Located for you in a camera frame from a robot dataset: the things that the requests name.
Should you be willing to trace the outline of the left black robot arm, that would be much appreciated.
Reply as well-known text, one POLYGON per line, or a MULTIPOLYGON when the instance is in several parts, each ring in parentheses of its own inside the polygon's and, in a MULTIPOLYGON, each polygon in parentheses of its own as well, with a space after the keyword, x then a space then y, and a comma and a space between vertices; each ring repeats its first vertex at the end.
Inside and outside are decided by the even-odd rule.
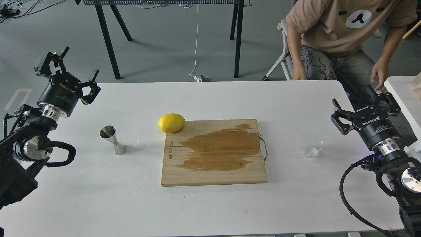
POLYGON ((1 140, 0 205, 1 207, 22 201, 38 187, 37 174, 43 167, 56 168, 69 165, 76 149, 64 142, 51 141, 48 133, 57 128, 60 117, 69 117, 78 101, 91 104, 98 93, 93 71, 91 79, 80 82, 69 73, 63 58, 69 51, 49 52, 39 66, 36 75, 49 79, 37 107, 23 104, 12 115, 4 116, 4 139, 1 140))

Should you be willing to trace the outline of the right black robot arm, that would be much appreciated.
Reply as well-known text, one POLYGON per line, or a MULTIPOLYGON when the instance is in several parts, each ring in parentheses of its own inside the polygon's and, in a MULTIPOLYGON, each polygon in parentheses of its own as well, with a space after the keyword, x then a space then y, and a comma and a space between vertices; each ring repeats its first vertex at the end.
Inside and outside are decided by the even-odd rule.
POLYGON ((408 236, 421 235, 421 188, 420 161, 409 157, 396 143, 401 134, 389 120, 397 116, 401 109, 391 93, 378 93, 373 103, 355 112, 341 108, 333 99, 334 113, 331 120, 343 135, 356 130, 367 148, 373 152, 353 163, 344 172, 339 184, 341 200, 350 214, 366 225, 388 237, 395 234, 381 229, 359 215, 346 200, 343 185, 346 176, 353 168, 361 166, 376 175, 376 183, 399 204, 399 215, 408 236))

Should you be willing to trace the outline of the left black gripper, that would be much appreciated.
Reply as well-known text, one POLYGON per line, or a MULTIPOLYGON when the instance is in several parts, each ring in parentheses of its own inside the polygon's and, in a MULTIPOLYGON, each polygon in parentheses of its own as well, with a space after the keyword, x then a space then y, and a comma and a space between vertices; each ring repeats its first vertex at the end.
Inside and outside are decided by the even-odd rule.
POLYGON ((69 117, 72 114, 79 98, 84 105, 91 104, 101 90, 96 82, 96 77, 99 74, 98 69, 92 72, 89 81, 81 84, 78 78, 67 73, 63 58, 69 49, 69 46, 66 46, 62 52, 48 52, 45 59, 34 67, 36 76, 50 79, 49 84, 38 99, 38 107, 55 106, 62 111, 63 117, 69 117), (51 72, 51 62, 53 62, 54 68, 58 68, 58 72, 55 74, 51 72), (81 96, 82 89, 85 87, 89 87, 90 92, 81 96))

